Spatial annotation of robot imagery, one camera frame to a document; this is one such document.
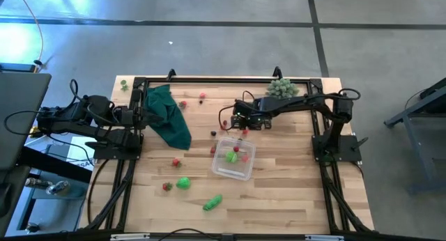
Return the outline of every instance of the green toy vegetable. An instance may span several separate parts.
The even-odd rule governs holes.
[[[237,162],[237,154],[234,151],[226,153],[226,162]]]
[[[122,91],[127,91],[128,90],[128,85],[127,85],[127,81],[126,80],[122,80],[121,81],[121,85],[122,85],[122,88],[121,88]]]
[[[189,178],[180,178],[178,179],[178,182],[176,182],[176,186],[180,189],[189,189],[190,187],[190,180]]]
[[[299,92],[298,87],[290,79],[273,80],[267,87],[266,95],[275,98],[291,98]]]
[[[203,205],[203,210],[212,210],[222,202],[222,199],[222,195],[218,194],[217,196],[215,196],[215,198],[209,200],[205,205]]]

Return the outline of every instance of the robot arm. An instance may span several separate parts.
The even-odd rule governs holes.
[[[62,134],[65,132],[93,137],[97,142],[86,143],[95,149],[95,158],[131,159],[132,153],[141,150],[142,135],[149,121],[162,120],[161,117],[144,111],[141,107],[142,91],[132,91],[133,105],[115,106],[101,95],[77,95],[77,83],[71,81],[75,98],[67,107],[43,107],[37,115],[38,129],[44,134]]]
[[[349,98],[343,91],[357,94]],[[313,136],[313,151],[316,161],[346,161],[359,162],[361,156],[357,147],[360,145],[355,136],[342,136],[341,131],[345,123],[352,119],[353,101],[360,98],[360,93],[350,88],[344,88],[338,93],[304,95],[294,98],[277,99],[272,97],[254,99],[253,102],[236,100],[231,117],[231,128],[249,128],[261,130],[272,127],[272,118],[281,113],[294,111],[315,110],[331,120],[329,128],[321,136]],[[333,100],[333,110],[325,100]]]
[[[236,100],[233,116],[231,117],[232,126],[240,129],[248,127],[251,130],[261,130],[261,126],[265,125],[265,129],[270,129],[271,119],[281,113],[312,109],[319,111],[333,122],[348,123],[352,118],[353,101],[359,99],[360,94],[355,91],[358,96],[349,98],[346,94],[341,94],[342,91],[352,90],[343,89],[339,93],[304,95],[282,99],[265,97],[254,99],[253,102]],[[326,99],[333,100],[333,111],[325,103]]]

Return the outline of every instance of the toy fruit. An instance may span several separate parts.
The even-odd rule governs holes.
[[[222,199],[223,199],[222,195],[218,194],[213,199],[209,200],[205,205],[203,205],[203,210],[212,210],[222,202]]]
[[[249,160],[249,157],[247,154],[242,156],[242,162],[248,162],[248,160]]]
[[[176,182],[176,186],[180,189],[189,189],[190,187],[189,178],[183,177],[178,179],[178,182]]]
[[[127,91],[128,90],[128,85],[127,85],[127,81],[126,80],[122,80],[121,81],[121,85],[122,85],[122,88],[121,88],[122,91]]]
[[[186,105],[187,105],[187,102],[186,102],[186,101],[181,101],[180,103],[178,103],[178,106],[179,106],[181,109],[186,108]]]
[[[172,166],[180,168],[181,167],[181,161],[178,158],[174,158],[174,160],[172,161]]]
[[[226,153],[226,162],[237,162],[237,154],[233,151],[228,151],[228,153]]]
[[[272,80],[267,88],[267,95],[275,98],[292,98],[299,93],[298,87],[290,79]]]
[[[162,189],[168,192],[172,189],[172,184],[170,182],[165,182],[162,184]]]

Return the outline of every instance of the green pepper toy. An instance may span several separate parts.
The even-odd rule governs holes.
[[[233,151],[228,151],[228,153],[226,153],[226,162],[237,162],[237,154]]]
[[[205,205],[203,205],[203,210],[212,210],[213,208],[217,207],[222,202],[222,195],[218,194],[213,199],[209,200]]]
[[[178,179],[178,182],[176,182],[176,186],[180,189],[189,189],[190,187],[190,180],[189,178],[180,178]]]

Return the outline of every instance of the black cable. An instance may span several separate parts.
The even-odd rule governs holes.
[[[226,129],[226,128],[223,127],[223,125],[222,125],[222,111],[224,111],[225,109],[230,109],[232,107],[234,107],[234,106],[232,105],[232,106],[225,107],[223,109],[220,109],[220,111],[218,112],[218,123],[220,124],[220,128],[222,130],[226,130],[226,132],[228,132],[228,130],[232,129],[232,124],[231,124],[231,127],[229,129]]]
[[[88,161],[87,159],[84,159],[84,160],[77,160],[77,159],[75,159],[75,158],[71,158],[71,157],[64,157],[64,156],[62,156],[62,155],[58,155],[58,154],[55,154],[55,153],[46,153],[47,155],[55,155],[55,156],[57,156],[57,157],[61,157],[61,158],[66,158],[67,160],[72,160],[72,161],[68,161],[69,163],[71,163],[71,162],[81,162],[81,161]]]
[[[360,170],[361,176],[362,176],[362,178],[364,178],[364,172],[362,172],[361,166],[359,164],[357,164],[356,162],[351,162],[351,163]]]
[[[243,102],[245,101],[245,93],[250,94],[253,100],[256,99],[256,98],[254,97],[254,95],[252,95],[251,92],[249,92],[249,91],[243,91],[243,93],[242,93],[242,101],[243,101]]]
[[[170,237],[171,235],[173,235],[173,234],[175,234],[175,233],[177,233],[177,232],[179,232],[179,231],[194,231],[194,232],[196,232],[196,233],[200,233],[200,234],[206,236],[206,237],[209,238],[210,240],[219,240],[219,241],[221,240],[221,238],[213,237],[213,236],[211,236],[211,235],[209,235],[209,234],[204,233],[203,231],[199,231],[199,230],[196,230],[196,229],[194,229],[194,228],[181,228],[181,229],[172,231],[172,232],[170,232],[170,233],[168,233],[168,234],[162,236],[158,241],[162,241],[163,239],[166,239],[166,238]]]
[[[98,179],[98,175],[100,171],[104,168],[105,164],[108,163],[109,160],[105,160],[100,166],[98,171],[96,172],[95,176],[93,177],[93,181],[91,181],[90,191],[89,191],[89,197],[87,198],[86,203],[86,216],[89,221],[89,224],[91,224],[91,195],[93,192],[93,188],[95,187],[96,180]]]
[[[6,130],[8,130],[9,132],[11,132],[11,133],[13,133],[13,134],[18,134],[18,135],[22,135],[22,136],[29,136],[29,135],[32,135],[32,134],[30,134],[29,132],[27,132],[27,133],[15,132],[15,131],[11,130],[11,129],[8,127],[8,120],[9,120],[9,118],[10,118],[11,116],[14,116],[14,115],[17,115],[17,114],[21,114],[21,113],[35,113],[35,114],[39,114],[39,113],[41,113],[41,111],[32,111],[32,110],[16,111],[16,112],[11,113],[11,114],[9,114],[9,115],[7,115],[7,116],[5,117],[5,120],[3,120],[3,126],[5,127]]]
[[[68,142],[65,142],[65,141],[62,141],[62,140],[55,139],[54,137],[51,137],[50,135],[48,135],[48,137],[49,137],[50,139],[53,139],[53,140],[55,140],[55,141],[58,141],[59,143],[64,143],[64,144],[68,144],[68,145],[71,145],[71,146],[76,146],[76,147],[78,147],[78,148],[81,148],[82,150],[84,150],[84,152],[85,152],[85,156],[86,156],[86,158],[89,160],[91,166],[93,166],[93,167],[95,166],[95,165],[92,163],[92,161],[90,160],[89,153],[86,151],[86,149],[85,149],[84,147],[82,147],[82,146],[78,146],[77,144],[74,144],[74,143],[68,143]]]
[[[338,91],[338,94],[341,94],[342,91],[351,91],[356,93],[357,97],[356,98],[348,98],[347,100],[358,100],[361,98],[361,93],[357,90],[355,90],[354,88],[342,88],[340,91]]]
[[[99,116],[99,115],[95,114],[94,112],[92,112],[92,111],[90,110],[90,106],[91,106],[91,105],[92,105],[92,104],[89,104],[89,105],[86,107],[86,110],[90,113],[90,115],[92,115],[92,117],[94,117],[94,118],[98,118],[98,119],[100,119],[100,120],[102,120],[102,121],[104,121],[105,123],[108,123],[108,124],[110,124],[110,125],[118,126],[117,124],[111,122],[110,120],[107,120],[107,119],[103,118],[102,116]]]
[[[412,100],[413,97],[415,97],[416,95],[420,94],[421,92],[425,91],[426,89],[422,89],[421,91],[416,92],[415,94],[413,94],[411,97],[409,97],[409,99],[407,99],[406,104],[404,105],[404,110],[407,109],[407,104]]]
[[[77,81],[76,81],[75,79],[71,79],[71,81],[70,81],[70,90],[71,90],[72,95],[74,96],[72,102],[74,102],[74,101],[76,100],[76,98],[77,98],[79,101],[82,101],[82,100],[83,100],[81,97],[78,96],[78,94],[77,94],[77,89],[78,89]]]
[[[117,117],[114,115],[114,112],[116,111],[116,109],[118,109],[118,107],[114,107],[114,108],[112,109],[112,111],[111,111],[111,115],[113,116],[113,119],[114,119],[117,123],[119,123],[119,120],[118,120]]]

